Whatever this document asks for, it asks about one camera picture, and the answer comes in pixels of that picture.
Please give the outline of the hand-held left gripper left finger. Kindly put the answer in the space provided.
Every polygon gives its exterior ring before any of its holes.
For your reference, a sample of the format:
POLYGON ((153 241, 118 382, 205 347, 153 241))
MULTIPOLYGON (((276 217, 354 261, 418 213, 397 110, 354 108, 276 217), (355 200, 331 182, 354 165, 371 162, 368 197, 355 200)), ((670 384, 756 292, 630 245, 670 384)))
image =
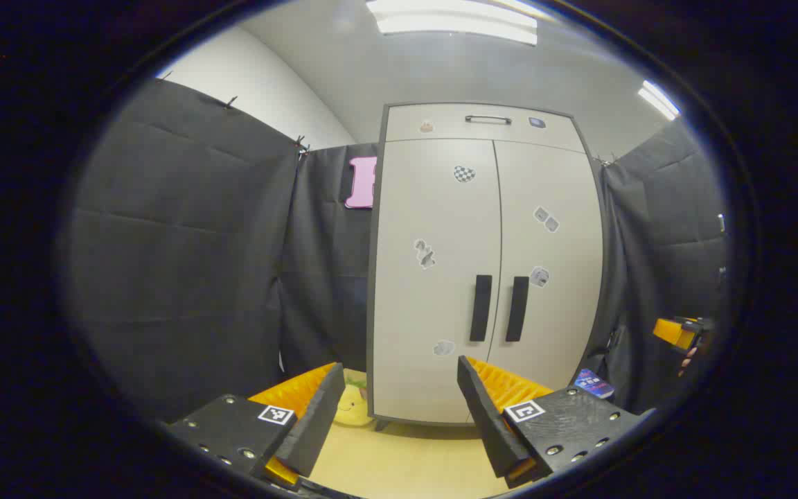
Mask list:
POLYGON ((319 460, 345 387, 343 365, 332 362, 250 397, 223 394, 167 429, 232 473, 298 489, 319 460))

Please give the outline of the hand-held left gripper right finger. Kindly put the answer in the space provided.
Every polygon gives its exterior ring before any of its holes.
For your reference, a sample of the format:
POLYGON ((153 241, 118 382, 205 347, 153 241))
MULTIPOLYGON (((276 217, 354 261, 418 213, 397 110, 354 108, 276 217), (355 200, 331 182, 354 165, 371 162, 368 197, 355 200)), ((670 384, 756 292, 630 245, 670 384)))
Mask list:
POLYGON ((579 385, 548 389, 466 355, 457 359, 457 385, 492 470, 510 489, 590 461, 642 423, 579 385))

